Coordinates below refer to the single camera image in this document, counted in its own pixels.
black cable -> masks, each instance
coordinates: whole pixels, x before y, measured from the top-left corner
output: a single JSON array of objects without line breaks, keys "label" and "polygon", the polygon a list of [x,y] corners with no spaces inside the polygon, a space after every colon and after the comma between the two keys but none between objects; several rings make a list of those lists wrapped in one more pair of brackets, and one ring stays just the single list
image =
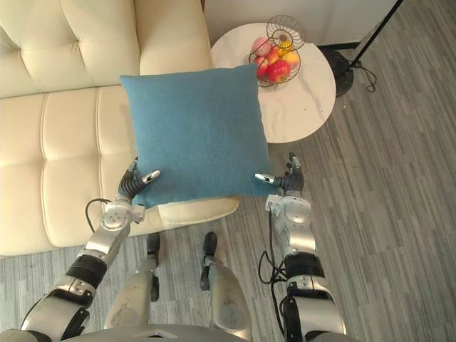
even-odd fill
[{"label": "black cable", "polygon": [[[266,257],[266,260],[269,262],[269,264],[272,267],[271,276],[269,277],[268,281],[265,281],[263,279],[263,277],[261,276],[261,266],[263,264],[264,257]],[[258,263],[258,277],[259,277],[259,280],[263,284],[270,285],[271,296],[272,296],[272,301],[274,303],[274,310],[276,312],[277,323],[279,325],[280,331],[282,332],[282,335],[284,334],[284,327],[282,326],[282,322],[281,322],[281,318],[280,318],[279,306],[277,304],[277,298],[276,298],[276,293],[274,290],[274,285],[278,282],[286,281],[286,275],[282,269],[283,265],[284,265],[284,260],[282,260],[282,262],[280,263],[279,266],[276,266],[276,261],[274,258],[274,248],[272,246],[272,211],[271,211],[271,208],[269,208],[269,253],[267,251],[263,251],[263,253],[261,254],[261,257],[260,257],[259,263]]]},{"label": "black cable", "polygon": [[367,90],[369,93],[374,93],[377,90],[377,88],[375,86],[377,84],[377,75],[374,74],[371,70],[364,67],[363,64],[361,63],[361,61],[357,61],[355,64],[353,64],[353,67],[364,71],[364,73],[366,74],[366,78],[369,81]]},{"label": "black cable", "polygon": [[109,203],[109,202],[112,202],[112,201],[110,201],[109,199],[106,199],[106,198],[94,198],[94,199],[88,201],[88,203],[86,204],[86,206],[85,206],[85,218],[87,219],[88,226],[90,227],[90,230],[93,233],[95,233],[95,230],[93,228],[93,225],[92,225],[92,222],[90,220],[90,217],[88,216],[88,208],[94,202],[102,202],[102,203],[106,204],[106,203]]}]

red apple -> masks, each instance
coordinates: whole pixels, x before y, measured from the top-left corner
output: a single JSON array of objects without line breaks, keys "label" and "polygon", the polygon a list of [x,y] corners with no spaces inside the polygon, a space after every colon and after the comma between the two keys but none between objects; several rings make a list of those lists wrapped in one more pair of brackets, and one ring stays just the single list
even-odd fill
[{"label": "red apple", "polygon": [[269,62],[265,57],[263,56],[258,56],[255,58],[255,63],[258,65],[258,68],[256,70],[256,75],[258,77],[262,77],[266,75],[269,67]]},{"label": "red apple", "polygon": [[283,82],[290,75],[290,71],[290,65],[279,59],[268,67],[268,79],[273,83]]},{"label": "red apple", "polygon": [[255,53],[257,56],[265,56],[271,50],[271,47],[271,43],[266,38],[259,37],[252,45],[252,53]]},{"label": "red apple", "polygon": [[269,65],[275,63],[279,59],[276,48],[272,47],[269,53],[266,56],[266,59],[269,62]]}]

floor lamp pole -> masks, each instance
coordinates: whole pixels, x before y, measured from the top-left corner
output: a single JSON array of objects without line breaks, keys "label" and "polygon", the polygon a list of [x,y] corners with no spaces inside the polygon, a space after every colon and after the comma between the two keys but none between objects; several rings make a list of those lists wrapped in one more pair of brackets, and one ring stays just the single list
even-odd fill
[{"label": "floor lamp pole", "polygon": [[399,6],[404,0],[397,0],[385,18],[381,21],[378,28],[374,31],[368,42],[364,45],[358,55],[351,62],[343,57],[338,51],[329,48],[322,48],[321,51],[331,66],[331,69],[336,79],[336,96],[341,96],[351,89],[353,85],[353,68],[359,68],[360,59],[367,51],[372,42],[377,38],[378,34],[382,31],[383,27],[388,23],[393,14],[397,11]]}]

fruit bowl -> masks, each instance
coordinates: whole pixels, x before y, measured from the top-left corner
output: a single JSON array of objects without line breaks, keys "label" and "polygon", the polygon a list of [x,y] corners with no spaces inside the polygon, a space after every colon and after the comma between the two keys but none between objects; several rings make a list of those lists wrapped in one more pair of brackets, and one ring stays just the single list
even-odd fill
[{"label": "fruit bowl", "polygon": [[302,25],[290,16],[274,16],[266,24],[266,36],[252,45],[249,62],[257,65],[258,85],[270,87],[290,81],[299,72],[298,49],[306,42]]}]

round side table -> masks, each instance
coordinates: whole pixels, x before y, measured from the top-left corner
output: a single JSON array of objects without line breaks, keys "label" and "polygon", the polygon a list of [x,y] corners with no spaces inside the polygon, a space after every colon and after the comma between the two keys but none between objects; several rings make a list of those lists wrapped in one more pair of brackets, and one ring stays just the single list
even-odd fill
[{"label": "round side table", "polygon": [[[266,24],[236,27],[212,47],[217,68],[234,68],[249,62],[254,40],[266,37]],[[303,139],[318,130],[328,119],[336,100],[336,84],[324,55],[312,43],[299,50],[301,68],[289,82],[259,87],[266,140],[271,145]]]}]

